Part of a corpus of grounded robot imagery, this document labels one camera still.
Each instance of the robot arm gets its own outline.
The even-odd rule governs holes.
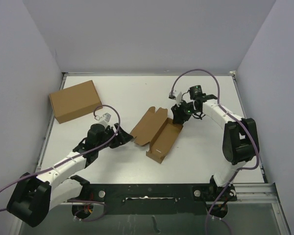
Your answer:
[[[242,127],[229,117],[217,104],[217,97],[213,94],[206,95],[202,92],[201,86],[190,87],[189,91],[192,102],[186,103],[182,99],[181,93],[175,97],[169,97],[176,100],[176,104],[171,108],[173,112],[173,123],[183,124],[188,121],[194,114],[200,113],[209,116],[215,121],[223,133],[222,151],[224,158],[222,165],[224,166],[221,171],[213,175],[213,179],[217,187],[224,187],[233,176],[234,172],[243,167],[248,161],[255,156],[254,148],[246,136]],[[256,123],[252,118],[242,118],[239,115],[233,114],[230,110],[225,108],[228,113],[236,117],[250,132],[251,136],[256,142],[257,149],[259,150],[258,136]]]
[[[78,197],[89,185],[89,182],[77,175],[72,175],[94,162],[98,158],[100,150],[106,147],[119,147],[133,138],[120,127],[118,133],[107,145],[86,153],[88,150],[104,144],[114,135],[115,132],[108,123],[110,117],[109,114],[104,114],[102,117],[96,118],[97,123],[91,126],[87,137],[67,157],[55,164],[53,170],[17,183],[7,205],[8,212],[31,227],[35,227],[44,220],[49,210],[62,202]],[[84,152],[86,154],[73,158],[78,153],[83,154]]]

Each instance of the cardboard box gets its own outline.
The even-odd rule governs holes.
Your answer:
[[[161,163],[172,148],[183,125],[174,125],[172,119],[168,118],[167,109],[155,110],[155,107],[150,107],[130,134],[135,138],[134,142],[140,146],[149,143],[146,156]]]
[[[59,123],[90,114],[101,105],[93,81],[51,93],[49,97],[54,116]]]

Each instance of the screw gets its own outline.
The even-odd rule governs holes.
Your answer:
[[[195,195],[195,197],[200,197],[200,191],[199,190],[195,190],[194,191],[194,195]]]
[[[98,196],[103,198],[106,195],[105,191],[99,191]]]

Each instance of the wall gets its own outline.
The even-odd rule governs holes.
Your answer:
[[[294,0],[277,0],[238,68],[262,160],[294,235]]]
[[[21,0],[0,0],[0,188],[35,167],[62,74]],[[12,190],[0,194],[5,207]],[[0,235],[13,216],[0,212]]]
[[[62,71],[225,74],[239,66],[274,0],[24,3]]]

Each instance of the tabletop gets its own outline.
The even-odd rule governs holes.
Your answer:
[[[68,76],[64,88],[93,80],[103,104],[113,106],[121,116],[121,127],[128,133],[151,106],[170,108],[175,104],[168,98],[176,76]],[[231,76],[217,76],[220,84],[220,102],[235,114],[243,116],[242,107]],[[189,87],[201,85],[203,92],[217,95],[217,86],[209,76],[184,76],[175,90],[186,92]],[[104,107],[97,115],[110,113],[110,123],[118,121],[112,110]],[[54,121],[42,162],[42,169],[54,165],[67,156],[87,136],[95,123],[93,114],[59,124]],[[210,177],[222,169],[223,131],[209,117],[191,118],[169,154],[159,164],[146,156],[149,145],[133,142],[116,149],[106,148],[86,169],[77,172],[92,184],[177,184],[208,183]],[[245,166],[256,163],[255,157]],[[258,167],[238,173],[235,183],[263,183]]]

